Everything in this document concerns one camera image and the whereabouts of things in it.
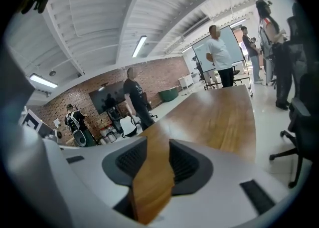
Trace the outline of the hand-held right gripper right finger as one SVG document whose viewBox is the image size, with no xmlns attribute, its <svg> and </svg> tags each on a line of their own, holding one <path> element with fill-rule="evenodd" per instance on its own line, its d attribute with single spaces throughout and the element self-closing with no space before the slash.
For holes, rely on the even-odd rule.
<svg viewBox="0 0 319 228">
<path fill-rule="evenodd" d="M 169 141 L 169 163 L 174 173 L 173 196 L 196 193 L 208 183 L 214 171 L 208 157 L 175 139 Z"/>
</svg>

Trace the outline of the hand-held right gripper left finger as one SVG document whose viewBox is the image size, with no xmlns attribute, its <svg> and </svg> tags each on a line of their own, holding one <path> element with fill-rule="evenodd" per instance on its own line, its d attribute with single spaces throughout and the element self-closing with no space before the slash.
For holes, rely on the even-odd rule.
<svg viewBox="0 0 319 228">
<path fill-rule="evenodd" d="M 117 185 L 131 186 L 147 158 L 147 138 L 134 142 L 108 154 L 102 161 L 107 177 Z"/>
</svg>

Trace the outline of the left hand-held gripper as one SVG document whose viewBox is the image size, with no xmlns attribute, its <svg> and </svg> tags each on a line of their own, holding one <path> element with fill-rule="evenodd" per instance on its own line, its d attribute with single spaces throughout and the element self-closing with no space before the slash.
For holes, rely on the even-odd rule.
<svg viewBox="0 0 319 228">
<path fill-rule="evenodd" d="M 40 127 L 42 126 L 42 120 L 37 117 L 33 112 L 27 112 L 20 122 L 21 126 L 28 126 L 34 129 L 37 133 L 40 131 Z"/>
</svg>

